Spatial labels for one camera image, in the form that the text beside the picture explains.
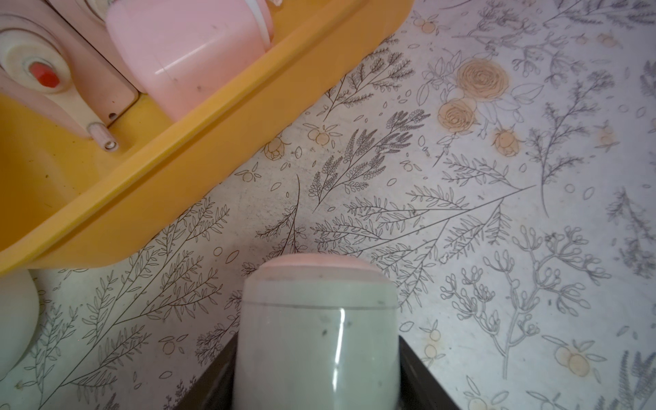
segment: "floral wallpaper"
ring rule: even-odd
[[[172,409],[244,278],[310,251],[380,267],[463,409],[656,408],[655,138],[653,0],[417,0],[129,259],[33,271],[0,409]]]

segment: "pink plastic cup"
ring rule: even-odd
[[[271,47],[265,0],[118,0],[107,30],[148,94],[183,118]]]

